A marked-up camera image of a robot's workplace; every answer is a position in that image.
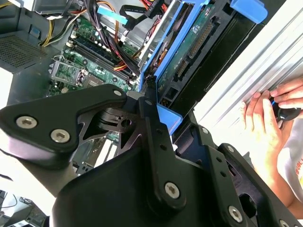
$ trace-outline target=motherboard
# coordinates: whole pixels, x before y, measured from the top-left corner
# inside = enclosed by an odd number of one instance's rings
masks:
[[[138,48],[124,43],[123,50],[129,55],[134,55]],[[120,60],[110,51],[103,48],[100,37],[91,23],[80,17],[61,55],[54,56],[50,65],[52,80],[48,96],[103,84],[116,85],[125,92],[138,91],[138,82],[130,71],[113,69],[113,65],[118,65],[119,62]],[[98,165],[98,157],[104,156],[103,161],[113,157],[110,151],[116,150],[118,139],[119,133],[110,132],[104,138],[90,140],[81,145],[73,160],[74,171],[81,175]],[[108,149],[107,155],[101,155],[105,149]]]

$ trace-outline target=fingernail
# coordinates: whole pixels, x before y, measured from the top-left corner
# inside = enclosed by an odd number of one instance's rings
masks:
[[[263,105],[271,105],[271,103],[267,98],[264,98],[263,99]]]
[[[240,108],[241,108],[241,109],[244,109],[244,108],[245,108],[245,102],[241,102]]]
[[[264,91],[263,96],[269,96],[269,91]]]
[[[278,92],[276,90],[273,90],[273,91],[270,92],[270,95],[272,97],[275,97],[277,94],[278,94]]]
[[[280,96],[275,97],[275,98],[274,98],[274,101],[275,101],[276,103],[281,102],[281,101],[282,101],[282,98],[281,98]]]
[[[256,92],[253,97],[254,98],[259,98],[260,96],[261,96],[261,94],[259,92]]]

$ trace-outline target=blue plastic clip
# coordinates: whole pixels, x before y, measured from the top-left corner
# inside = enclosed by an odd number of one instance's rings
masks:
[[[167,129],[169,130],[169,135],[171,136],[177,127],[182,123],[183,117],[180,114],[160,105],[159,103],[157,104],[157,109],[160,122],[166,124]]]
[[[264,3],[259,0],[232,0],[231,8],[256,24],[260,24],[268,15]]]
[[[117,13],[115,13],[115,12],[109,10],[109,9],[106,9],[106,8],[104,8],[102,6],[100,6],[98,8],[98,13],[102,14],[102,15],[105,15],[105,16],[109,16],[112,19],[120,22],[123,25],[126,25],[126,23],[127,23],[127,19],[125,17],[123,17],[123,16],[121,16],[121,15],[119,15],[119,14],[117,14]]]

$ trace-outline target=finger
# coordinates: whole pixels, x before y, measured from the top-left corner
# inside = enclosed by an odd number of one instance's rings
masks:
[[[270,92],[270,95],[272,97],[277,97],[292,90],[295,90],[296,88],[301,86],[303,86],[303,78],[298,78],[291,82],[278,86],[275,90]]]
[[[252,114],[254,113],[254,108],[255,108],[260,96],[261,96],[261,94],[259,92],[255,93],[254,96],[251,98],[250,104],[248,105],[247,110],[246,110],[246,114],[245,114],[246,129],[249,131],[253,131],[253,129],[254,129]]]
[[[303,86],[296,88],[284,95],[275,97],[275,102],[280,103],[289,99],[302,98],[303,97]]]
[[[246,114],[246,104],[245,104],[245,102],[242,102],[240,104],[240,117],[239,117],[239,121],[240,121],[241,127],[243,129],[246,129],[245,114]]]
[[[303,109],[303,98],[289,99],[279,103],[279,107],[283,109],[301,108]]]
[[[269,98],[269,91],[263,92],[263,94],[258,99],[256,106],[253,112],[253,123],[254,123],[254,130],[258,130],[261,132],[265,132],[264,128],[264,118],[263,118],[263,99]]]
[[[271,105],[270,100],[267,98],[263,99],[263,111],[265,132],[269,134],[276,134],[279,127],[276,122],[273,106]]]

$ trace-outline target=expansion slot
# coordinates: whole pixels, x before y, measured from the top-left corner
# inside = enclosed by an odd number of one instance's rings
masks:
[[[108,53],[106,53],[103,49],[95,47],[93,44],[80,37],[73,39],[73,41],[74,46],[72,49],[81,54],[83,57],[102,66],[104,69],[115,74],[117,77],[123,79],[124,81],[128,81],[129,78],[132,77],[132,74],[125,70],[123,72],[127,73],[127,75],[120,71],[115,71],[113,69],[113,66],[119,63],[118,59],[110,57]]]

